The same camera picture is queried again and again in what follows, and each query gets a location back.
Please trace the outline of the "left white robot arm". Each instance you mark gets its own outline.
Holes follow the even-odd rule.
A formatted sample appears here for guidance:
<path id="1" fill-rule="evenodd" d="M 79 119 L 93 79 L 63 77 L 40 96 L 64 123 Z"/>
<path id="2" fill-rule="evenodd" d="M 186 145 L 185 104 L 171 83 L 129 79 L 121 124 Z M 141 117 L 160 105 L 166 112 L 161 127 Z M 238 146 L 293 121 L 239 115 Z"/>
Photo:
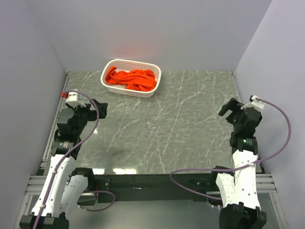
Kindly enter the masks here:
<path id="1" fill-rule="evenodd" d="M 83 192 L 96 190 L 90 168 L 77 168 L 76 159 L 83 143 L 81 133 L 88 122 L 106 118 L 107 103 L 67 102 L 57 116 L 57 129 L 51 145 L 50 168 L 39 199 L 29 215 L 23 215 L 22 229 L 67 229 L 69 215 Z"/>

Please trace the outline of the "white perforated plastic basket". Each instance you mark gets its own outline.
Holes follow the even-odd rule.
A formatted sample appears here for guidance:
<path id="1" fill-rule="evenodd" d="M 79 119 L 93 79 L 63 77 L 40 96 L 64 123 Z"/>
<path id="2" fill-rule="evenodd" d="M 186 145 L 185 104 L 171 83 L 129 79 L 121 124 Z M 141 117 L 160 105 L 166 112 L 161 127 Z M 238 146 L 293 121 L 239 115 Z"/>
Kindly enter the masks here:
<path id="1" fill-rule="evenodd" d="M 123 59 L 108 62 L 101 74 L 101 83 L 108 91 L 140 98 L 152 97 L 160 80 L 157 65 Z"/>

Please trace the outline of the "orange t shirt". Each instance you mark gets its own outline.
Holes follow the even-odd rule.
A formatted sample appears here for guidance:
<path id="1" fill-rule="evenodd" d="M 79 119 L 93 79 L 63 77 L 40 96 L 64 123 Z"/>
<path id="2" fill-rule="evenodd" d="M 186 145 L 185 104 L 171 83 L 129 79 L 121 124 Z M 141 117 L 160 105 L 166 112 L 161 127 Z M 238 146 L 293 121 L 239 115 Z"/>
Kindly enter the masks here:
<path id="1" fill-rule="evenodd" d="M 151 70 L 135 69 L 126 72 L 117 71 L 115 66 L 107 72 L 105 81 L 112 85 L 125 85 L 127 90 L 141 92 L 151 91 L 157 85 L 154 72 Z"/>

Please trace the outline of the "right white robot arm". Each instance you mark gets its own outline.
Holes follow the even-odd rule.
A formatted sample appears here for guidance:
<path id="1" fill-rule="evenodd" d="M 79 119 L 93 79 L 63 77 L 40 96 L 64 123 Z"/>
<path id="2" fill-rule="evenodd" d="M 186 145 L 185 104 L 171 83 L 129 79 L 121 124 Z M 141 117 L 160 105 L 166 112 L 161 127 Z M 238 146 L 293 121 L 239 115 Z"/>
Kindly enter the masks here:
<path id="1" fill-rule="evenodd" d="M 243 104 L 232 98 L 219 112 L 223 116 L 231 111 L 226 120 L 234 128 L 230 146 L 235 169 L 231 172 L 216 166 L 218 171 L 212 172 L 209 178 L 210 187 L 221 194 L 221 229 L 261 229 L 267 222 L 267 214 L 261 210 L 256 188 L 258 144 L 254 134 L 264 108 L 264 103 L 257 99 L 257 96 L 252 96 L 250 103 Z"/>

